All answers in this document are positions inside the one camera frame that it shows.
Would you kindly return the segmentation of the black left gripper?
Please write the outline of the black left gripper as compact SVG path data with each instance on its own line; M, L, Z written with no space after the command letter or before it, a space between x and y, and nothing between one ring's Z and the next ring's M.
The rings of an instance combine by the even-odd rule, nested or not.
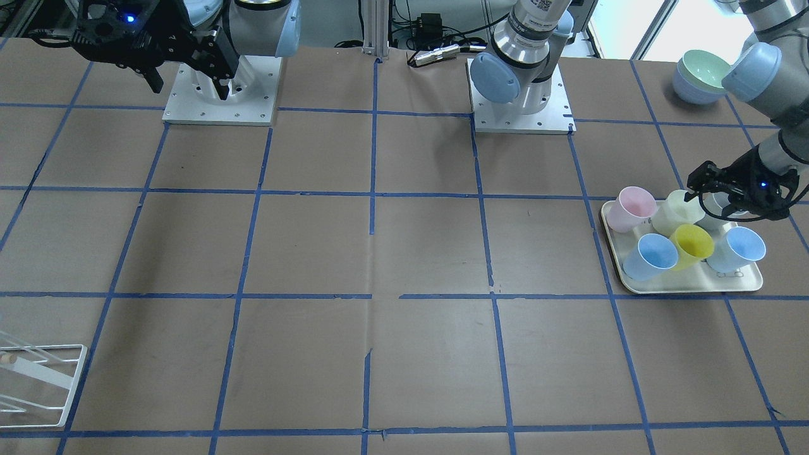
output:
M721 215L729 219L781 220L801 200L800 176L794 168L784 174L769 170L753 147L728 168L713 161L700 164L687 179L692 193L728 193Z

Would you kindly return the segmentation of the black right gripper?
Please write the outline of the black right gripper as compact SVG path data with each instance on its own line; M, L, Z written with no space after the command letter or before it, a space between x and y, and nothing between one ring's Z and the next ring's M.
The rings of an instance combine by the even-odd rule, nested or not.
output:
M81 1L70 47L84 58L143 74L154 94L164 89L159 67L187 64L207 75L219 100L239 55L226 36L223 1Z

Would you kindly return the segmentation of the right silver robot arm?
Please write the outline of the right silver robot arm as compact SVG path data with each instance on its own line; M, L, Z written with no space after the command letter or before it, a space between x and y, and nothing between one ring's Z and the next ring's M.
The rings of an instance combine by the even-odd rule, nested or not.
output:
M162 64L187 64L226 100L245 56L292 56L300 34L298 1L81 1L68 44L142 75L155 93Z

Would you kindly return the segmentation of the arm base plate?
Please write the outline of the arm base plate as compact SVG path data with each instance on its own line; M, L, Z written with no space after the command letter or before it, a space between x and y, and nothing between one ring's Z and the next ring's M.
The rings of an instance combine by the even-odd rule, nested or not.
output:
M514 102L500 104L478 92L471 79L471 64L473 58L468 58L469 97L476 132L568 135L577 130L560 67L554 69L550 80L532 84Z
M261 126L274 123L285 58L242 56L232 80L214 81L180 64L162 120L201 126Z

